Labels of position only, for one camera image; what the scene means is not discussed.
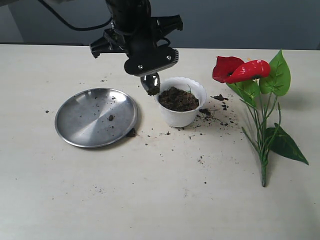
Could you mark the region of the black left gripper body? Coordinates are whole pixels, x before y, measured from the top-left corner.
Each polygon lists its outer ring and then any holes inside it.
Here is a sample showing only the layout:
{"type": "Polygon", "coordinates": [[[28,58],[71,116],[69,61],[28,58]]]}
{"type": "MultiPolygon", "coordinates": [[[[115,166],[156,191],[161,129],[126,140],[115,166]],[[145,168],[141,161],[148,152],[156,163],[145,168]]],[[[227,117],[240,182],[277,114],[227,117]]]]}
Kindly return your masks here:
{"type": "Polygon", "coordinates": [[[103,37],[90,44],[90,51],[94,58],[101,54],[125,53],[128,57],[125,72],[143,77],[178,63],[179,51],[170,47],[171,42],[166,38],[174,30],[183,30],[180,15],[148,17],[130,34],[116,27],[105,29],[103,37]]]}

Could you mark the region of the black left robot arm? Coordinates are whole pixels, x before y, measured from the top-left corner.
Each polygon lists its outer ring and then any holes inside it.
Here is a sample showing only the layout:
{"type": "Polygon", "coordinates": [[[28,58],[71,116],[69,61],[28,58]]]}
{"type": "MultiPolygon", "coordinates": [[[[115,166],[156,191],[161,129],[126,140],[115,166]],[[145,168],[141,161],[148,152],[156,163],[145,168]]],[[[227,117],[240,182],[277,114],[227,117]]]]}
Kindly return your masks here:
{"type": "Polygon", "coordinates": [[[108,0],[111,27],[90,44],[94,58],[107,53],[124,53],[124,70],[136,77],[171,68],[179,52],[170,46],[167,35],[183,29],[180,15],[152,16],[148,0],[108,0]]]}

